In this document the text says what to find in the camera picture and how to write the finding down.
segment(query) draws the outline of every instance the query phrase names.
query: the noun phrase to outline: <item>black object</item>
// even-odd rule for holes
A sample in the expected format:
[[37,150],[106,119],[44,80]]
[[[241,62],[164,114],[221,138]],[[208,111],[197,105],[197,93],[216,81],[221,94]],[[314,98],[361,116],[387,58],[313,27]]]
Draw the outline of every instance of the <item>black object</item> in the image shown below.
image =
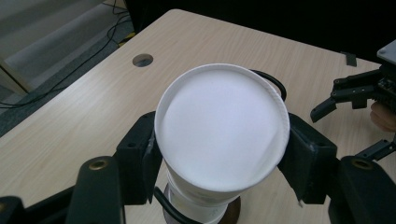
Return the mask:
[[379,63],[376,52],[396,36],[391,0],[124,0],[138,33],[166,11],[186,11]]
[[125,204],[151,203],[154,184],[163,155],[154,137],[155,112],[136,122],[117,146],[114,157],[120,167],[122,198]]
[[337,146],[299,117],[289,114],[290,139],[277,166],[305,203],[324,203],[329,173],[335,169]]
[[286,97],[288,96],[288,93],[286,91],[285,86],[283,86],[283,84],[279,80],[277,80],[275,77],[273,77],[271,75],[268,75],[268,74],[266,74],[266,73],[264,73],[262,71],[253,70],[253,69],[250,69],[250,71],[252,71],[252,72],[256,73],[257,75],[259,75],[260,77],[265,78],[265,79],[271,81],[272,83],[274,83],[274,85],[276,85],[277,88],[280,90],[280,98],[283,101],[286,100]]
[[99,157],[81,166],[65,223],[125,223],[114,158]]
[[311,111],[316,122],[336,109],[336,104],[351,102],[353,109],[367,107],[367,100],[374,99],[396,112],[396,66],[384,62],[379,69],[334,81],[330,98]]
[[367,147],[362,152],[358,153],[357,157],[362,157],[367,160],[379,161],[382,158],[388,156],[390,153],[396,150],[396,134],[393,136],[393,141],[389,142],[386,139],[382,139],[374,145]]
[[346,65],[357,67],[356,55],[348,52],[341,52],[346,55]]
[[199,222],[185,217],[183,214],[178,212],[176,208],[167,200],[165,195],[163,195],[163,192],[158,187],[155,187],[154,195],[158,202],[163,206],[163,209],[166,211],[166,213],[175,221],[183,224],[199,224]]
[[[132,152],[131,156],[137,156],[134,160],[140,161],[139,166],[133,166],[136,170],[128,170],[127,175],[119,173],[119,169],[123,169],[121,166],[127,164],[126,161],[117,161],[120,154],[116,156],[117,160],[101,157],[87,161],[81,167],[78,182],[73,188],[32,207],[24,209],[17,197],[0,198],[0,222],[64,223],[67,215],[68,223],[95,221],[96,217],[102,216],[108,218],[101,219],[100,223],[123,223],[124,201],[143,203],[145,197],[137,195],[137,192],[148,199],[154,191],[161,160],[157,152],[149,153],[155,148],[148,147],[154,146],[151,144],[153,121],[153,112],[142,116],[127,134],[129,137],[121,141],[136,143],[133,150],[127,150]],[[396,186],[387,174],[367,159],[352,156],[339,161],[335,153],[335,144],[302,119],[290,114],[290,140],[278,168],[294,189],[297,199],[322,204],[326,195],[330,196],[329,216],[332,223],[390,223],[396,220],[393,211],[396,207]],[[152,163],[147,163],[152,165],[151,168],[143,168],[145,158],[151,160]],[[147,176],[141,173],[145,169],[152,172],[147,175],[148,182],[145,182]],[[135,179],[137,182],[132,183],[132,188],[134,185],[140,188],[121,194],[120,190],[131,184],[124,178]]]

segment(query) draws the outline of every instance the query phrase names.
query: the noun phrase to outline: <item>floor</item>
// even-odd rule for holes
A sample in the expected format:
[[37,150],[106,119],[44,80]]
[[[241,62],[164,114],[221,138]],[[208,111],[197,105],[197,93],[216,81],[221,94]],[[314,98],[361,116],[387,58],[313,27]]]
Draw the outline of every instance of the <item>floor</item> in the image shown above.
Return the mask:
[[[42,7],[53,4],[50,0],[37,2]],[[51,13],[42,8],[37,10],[37,6],[18,6],[20,11],[10,14],[12,10],[7,7],[14,8],[16,4],[31,3],[22,0],[2,2],[0,25],[7,32],[0,34],[0,57],[34,90],[71,62],[75,63],[75,59],[107,35],[120,17],[129,19],[128,13],[119,14],[124,9],[113,8],[98,0],[58,1],[58,10],[53,5],[48,7]],[[15,19],[16,15],[20,19],[11,22],[9,18]],[[16,104],[21,99],[23,96],[0,86],[0,102]]]

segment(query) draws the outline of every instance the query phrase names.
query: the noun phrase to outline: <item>white cup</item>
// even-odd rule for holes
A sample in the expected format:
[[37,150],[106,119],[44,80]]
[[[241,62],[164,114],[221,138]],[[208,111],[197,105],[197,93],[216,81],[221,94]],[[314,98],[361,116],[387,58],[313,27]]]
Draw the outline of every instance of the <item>white cup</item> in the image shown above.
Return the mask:
[[[158,104],[154,126],[174,201],[193,205],[174,207],[204,223],[216,223],[219,217],[209,213],[223,214],[227,203],[275,169],[290,132],[276,90],[250,70],[225,63],[177,78]],[[196,217],[186,211],[194,206],[212,209]]]

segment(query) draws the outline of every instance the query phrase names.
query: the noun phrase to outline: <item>table surface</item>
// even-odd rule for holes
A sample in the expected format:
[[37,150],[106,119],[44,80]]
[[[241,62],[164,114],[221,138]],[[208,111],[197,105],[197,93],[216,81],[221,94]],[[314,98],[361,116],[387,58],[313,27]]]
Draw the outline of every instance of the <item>table surface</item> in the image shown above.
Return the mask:
[[[134,66],[133,58],[143,53],[153,63]],[[237,64],[279,79],[288,90],[289,112],[332,140],[338,158],[392,138],[372,124],[369,108],[340,104],[315,124],[309,118],[311,109],[329,97],[334,79],[379,64],[358,59],[357,67],[347,66],[341,53],[171,10],[0,139],[0,195],[17,195],[29,206],[73,186],[82,163],[113,155],[175,78],[207,63]],[[395,180],[396,156],[379,163]],[[166,185],[164,165],[156,185]],[[329,199],[325,205],[300,207],[277,169],[241,198],[239,223],[330,223]],[[128,223],[165,223],[156,200],[126,206],[125,212]]]

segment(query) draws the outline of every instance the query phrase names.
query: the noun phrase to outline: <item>round hole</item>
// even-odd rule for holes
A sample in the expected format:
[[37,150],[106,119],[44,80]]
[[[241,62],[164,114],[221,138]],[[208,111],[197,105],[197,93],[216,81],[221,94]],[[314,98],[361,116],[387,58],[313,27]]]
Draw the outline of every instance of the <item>round hole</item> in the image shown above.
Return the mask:
[[91,170],[102,170],[107,167],[107,161],[93,161],[90,164]]
[[132,60],[134,66],[146,67],[154,61],[154,58],[149,54],[139,54]]
[[352,160],[352,164],[360,169],[363,169],[363,170],[372,170],[373,169],[373,165],[370,162],[364,161],[364,160],[354,159],[354,160]]

